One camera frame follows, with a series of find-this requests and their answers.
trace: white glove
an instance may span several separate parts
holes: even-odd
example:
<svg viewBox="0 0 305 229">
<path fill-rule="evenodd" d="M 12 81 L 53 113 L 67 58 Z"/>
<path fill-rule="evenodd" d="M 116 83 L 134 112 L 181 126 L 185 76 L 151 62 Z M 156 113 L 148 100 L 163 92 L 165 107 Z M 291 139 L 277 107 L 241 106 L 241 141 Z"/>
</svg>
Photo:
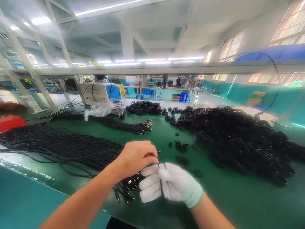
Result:
<svg viewBox="0 0 305 229">
<path fill-rule="evenodd" d="M 144 168 L 143 176 L 148 176 L 139 184 L 140 197 L 143 203 L 153 201 L 161 196 L 160 179 L 162 180 L 163 195 L 172 201 L 183 201 L 189 208 L 193 208 L 203 195 L 200 184 L 182 168 L 165 163 Z"/>
</svg>

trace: fluorescent light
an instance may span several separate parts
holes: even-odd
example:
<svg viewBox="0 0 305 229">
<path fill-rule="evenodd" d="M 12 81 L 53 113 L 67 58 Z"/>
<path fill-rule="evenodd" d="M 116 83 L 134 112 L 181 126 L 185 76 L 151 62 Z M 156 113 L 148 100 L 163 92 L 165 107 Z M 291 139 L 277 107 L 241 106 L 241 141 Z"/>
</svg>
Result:
<svg viewBox="0 0 305 229">
<path fill-rule="evenodd" d="M 160 61 L 160 60 L 166 60 L 165 58 L 164 59 L 144 59 L 144 60 L 137 60 L 139 62 L 145 62 L 145 61 Z"/>
<path fill-rule="evenodd" d="M 211 54 L 212 54 L 212 51 L 209 51 L 209 53 L 207 54 L 207 60 L 206 60 L 206 63 L 208 63 L 208 62 L 210 61 Z"/>
<path fill-rule="evenodd" d="M 134 62 L 135 60 L 116 60 L 115 62 Z"/>
<path fill-rule="evenodd" d="M 40 65 L 33 65 L 33 66 L 47 66 L 48 64 L 40 64 Z"/>
<path fill-rule="evenodd" d="M 118 66 L 119 64 L 104 64 L 104 66 Z"/>
<path fill-rule="evenodd" d="M 12 25 L 10 28 L 11 28 L 11 30 L 18 30 L 18 29 L 20 29 L 19 27 L 14 26 L 14 25 Z"/>
<path fill-rule="evenodd" d="M 292 122 L 292 124 L 305 128 L 305 126 L 302 126 L 302 125 L 299 125 L 299 124 L 296 124 L 296 123 L 293 123 L 293 122 Z"/>
<path fill-rule="evenodd" d="M 34 25 L 46 24 L 52 22 L 48 17 L 39 17 L 32 19 Z"/>
<path fill-rule="evenodd" d="M 101 10 L 111 9 L 111 8 L 114 8 L 114 7 L 123 6 L 123 5 L 131 4 L 131 3 L 141 2 L 141 1 L 143 1 L 143 0 L 134 0 L 134 1 L 131 1 L 131 2 L 116 4 L 116 5 L 107 6 L 107 7 L 103 7 L 103 8 L 99 8 L 99 9 L 95 9 L 95 10 L 84 11 L 84 12 L 76 13 L 75 16 L 80 16 L 80 15 L 84 15 L 84 14 L 88 14 L 88 13 L 94 13 L 94 12 L 98 12 L 98 11 L 101 11 Z"/>
<path fill-rule="evenodd" d="M 150 61 L 150 62 L 145 62 L 145 64 L 169 64 L 170 61 Z"/>
<path fill-rule="evenodd" d="M 135 63 L 122 63 L 122 64 L 119 64 L 119 65 L 138 65 L 138 64 L 141 64 L 140 62 L 135 62 Z"/>
<path fill-rule="evenodd" d="M 178 59 L 185 59 L 185 60 L 189 60 L 189 59 L 203 59 L 203 57 L 181 57 L 181 58 L 169 58 L 168 60 L 178 60 Z"/>
<path fill-rule="evenodd" d="M 194 61 L 176 61 L 174 63 L 191 63 L 191 62 L 194 62 Z"/>
<path fill-rule="evenodd" d="M 103 60 L 103 61 L 98 61 L 98 63 L 107 64 L 107 63 L 111 63 L 111 60 Z"/>
</svg>

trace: white machine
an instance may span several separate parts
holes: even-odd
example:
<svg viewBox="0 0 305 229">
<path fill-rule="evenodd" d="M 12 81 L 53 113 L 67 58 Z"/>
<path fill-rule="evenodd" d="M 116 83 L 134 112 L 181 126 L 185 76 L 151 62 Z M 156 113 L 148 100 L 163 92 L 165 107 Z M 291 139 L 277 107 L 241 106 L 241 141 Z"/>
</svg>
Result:
<svg viewBox="0 0 305 229">
<path fill-rule="evenodd" d="M 109 94 L 111 98 L 122 99 L 121 89 L 114 83 L 80 83 L 79 88 L 87 105 L 92 105 L 96 102 L 108 102 Z"/>
</svg>

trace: green work table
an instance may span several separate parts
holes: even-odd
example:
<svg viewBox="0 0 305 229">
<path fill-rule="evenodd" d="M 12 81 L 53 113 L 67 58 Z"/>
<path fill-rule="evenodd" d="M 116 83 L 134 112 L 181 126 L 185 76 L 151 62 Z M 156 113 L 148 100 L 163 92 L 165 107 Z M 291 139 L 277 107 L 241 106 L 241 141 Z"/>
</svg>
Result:
<svg viewBox="0 0 305 229">
<path fill-rule="evenodd" d="M 176 163 L 176 156 L 190 160 L 189 169 L 199 169 L 203 177 L 197 179 L 207 195 L 236 228 L 302 228 L 305 209 L 305 165 L 293 162 L 296 175 L 288 178 L 288 185 L 278 187 L 259 176 L 246 176 L 230 169 L 220 169 L 207 156 L 206 149 L 195 142 L 195 134 L 180 130 L 164 120 L 164 116 L 125 117 L 124 122 L 139 123 L 152 119 L 149 133 L 137 135 L 103 126 L 93 120 L 57 120 L 50 125 L 66 128 L 78 134 L 106 138 L 117 142 L 150 140 L 159 154 L 160 163 Z M 175 149 L 175 139 L 182 144 L 194 145 L 187 153 Z M 0 165 L 31 179 L 41 182 L 67 195 L 73 194 L 90 181 L 67 174 L 57 164 L 41 164 L 24 155 L 0 153 Z M 150 203 L 142 203 L 139 189 L 132 193 L 134 203 L 116 201 L 111 192 L 102 210 L 138 228 L 197 228 L 190 213 L 182 203 L 174 203 L 158 198 Z"/>
</svg>

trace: red box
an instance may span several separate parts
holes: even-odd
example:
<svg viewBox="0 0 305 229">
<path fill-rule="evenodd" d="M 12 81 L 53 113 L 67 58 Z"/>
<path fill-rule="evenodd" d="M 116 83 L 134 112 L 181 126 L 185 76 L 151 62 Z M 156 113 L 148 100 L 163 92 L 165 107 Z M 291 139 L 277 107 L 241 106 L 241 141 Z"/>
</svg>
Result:
<svg viewBox="0 0 305 229">
<path fill-rule="evenodd" d="M 19 116 L 5 115 L 0 117 L 0 133 L 25 125 L 25 121 Z"/>
</svg>

